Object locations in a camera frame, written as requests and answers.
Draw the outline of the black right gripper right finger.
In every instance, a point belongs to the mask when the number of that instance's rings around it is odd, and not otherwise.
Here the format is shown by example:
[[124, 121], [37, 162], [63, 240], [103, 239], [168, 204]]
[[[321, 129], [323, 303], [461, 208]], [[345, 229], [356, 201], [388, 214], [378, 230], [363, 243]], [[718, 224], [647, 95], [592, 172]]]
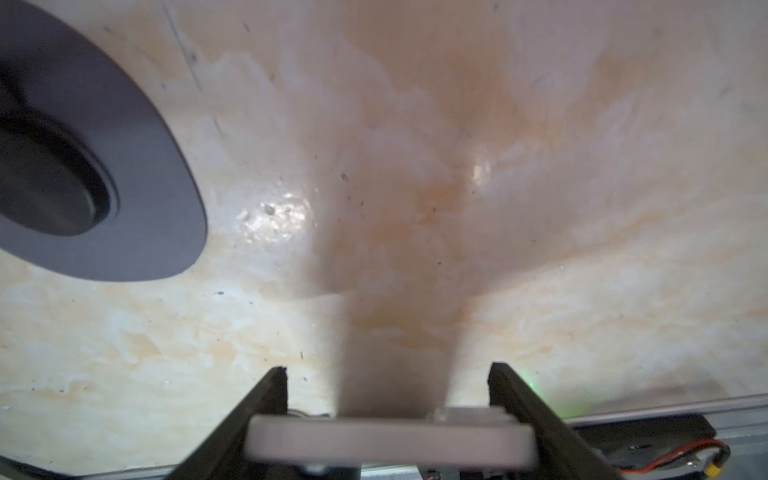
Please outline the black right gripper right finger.
[[536, 437], [538, 465], [528, 471], [509, 472], [507, 479], [614, 479], [622, 475], [596, 454], [508, 364], [495, 362], [488, 376], [492, 406], [504, 408]]

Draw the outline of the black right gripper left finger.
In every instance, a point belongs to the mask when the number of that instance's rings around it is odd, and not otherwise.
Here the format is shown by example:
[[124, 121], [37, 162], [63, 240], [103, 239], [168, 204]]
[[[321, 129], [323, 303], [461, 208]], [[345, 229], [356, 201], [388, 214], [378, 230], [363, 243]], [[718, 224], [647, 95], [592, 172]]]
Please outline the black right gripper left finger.
[[266, 479], [269, 464], [245, 457], [244, 445], [254, 415], [282, 415], [288, 410], [285, 367], [271, 368], [202, 444], [166, 479]]

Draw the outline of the black phone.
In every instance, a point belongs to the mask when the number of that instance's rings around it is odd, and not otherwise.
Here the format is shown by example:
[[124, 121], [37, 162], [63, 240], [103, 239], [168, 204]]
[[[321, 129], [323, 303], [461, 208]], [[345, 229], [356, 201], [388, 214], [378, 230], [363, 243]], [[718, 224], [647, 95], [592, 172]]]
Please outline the black phone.
[[500, 407], [451, 407], [425, 419], [255, 415], [243, 454], [296, 466], [527, 471], [538, 465], [534, 429]]

